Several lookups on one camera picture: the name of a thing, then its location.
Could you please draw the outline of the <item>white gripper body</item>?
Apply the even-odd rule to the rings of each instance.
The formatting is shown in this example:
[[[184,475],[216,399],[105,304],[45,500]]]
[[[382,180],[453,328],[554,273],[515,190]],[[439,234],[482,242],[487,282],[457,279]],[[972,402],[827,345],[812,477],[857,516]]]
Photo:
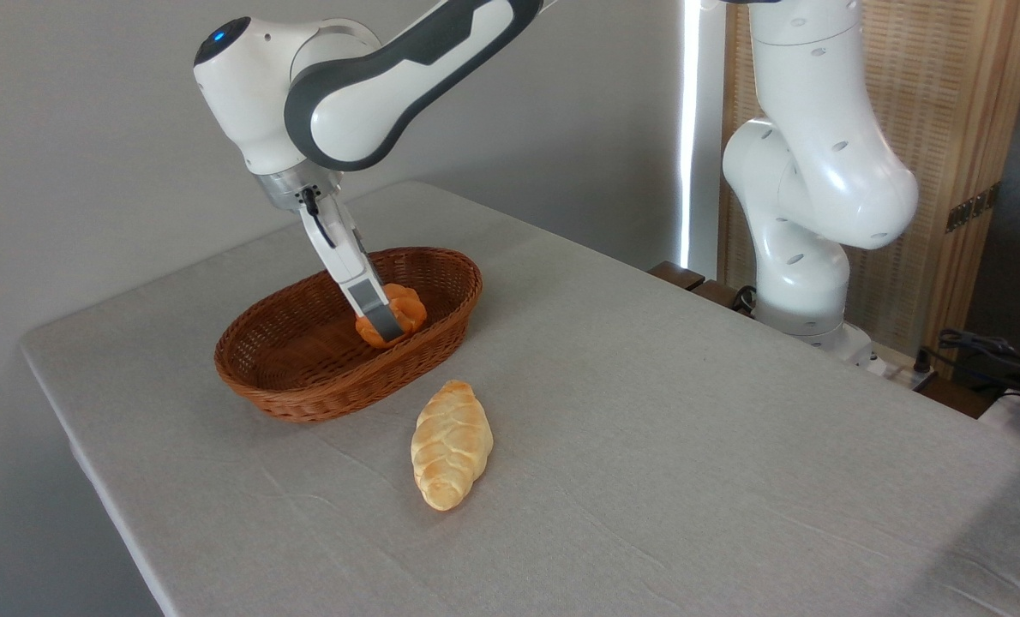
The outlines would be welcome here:
[[[366,256],[357,226],[337,195],[298,195],[303,229],[326,269],[332,269],[333,251],[352,251]]]

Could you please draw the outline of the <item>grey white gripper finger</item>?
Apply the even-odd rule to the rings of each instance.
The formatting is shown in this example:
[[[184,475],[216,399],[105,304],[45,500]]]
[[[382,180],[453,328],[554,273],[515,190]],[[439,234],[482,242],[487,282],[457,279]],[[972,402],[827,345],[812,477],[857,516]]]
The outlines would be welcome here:
[[[340,286],[357,317],[366,317],[384,341],[404,335],[389,306],[380,277],[364,255],[332,252],[332,277]]]

